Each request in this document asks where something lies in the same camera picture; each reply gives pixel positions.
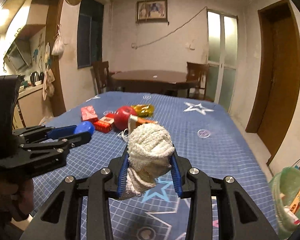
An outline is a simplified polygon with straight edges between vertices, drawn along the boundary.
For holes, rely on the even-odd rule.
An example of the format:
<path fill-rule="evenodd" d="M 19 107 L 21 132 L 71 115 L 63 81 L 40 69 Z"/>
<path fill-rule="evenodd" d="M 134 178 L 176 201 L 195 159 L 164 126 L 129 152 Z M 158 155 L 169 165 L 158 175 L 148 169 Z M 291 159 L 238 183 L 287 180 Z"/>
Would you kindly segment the person's left hand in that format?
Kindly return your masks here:
<path fill-rule="evenodd" d="M 11 184 L 0 180 L 0 211 L 8 212 L 16 222 L 26 220 L 32 212 L 33 179 Z"/>

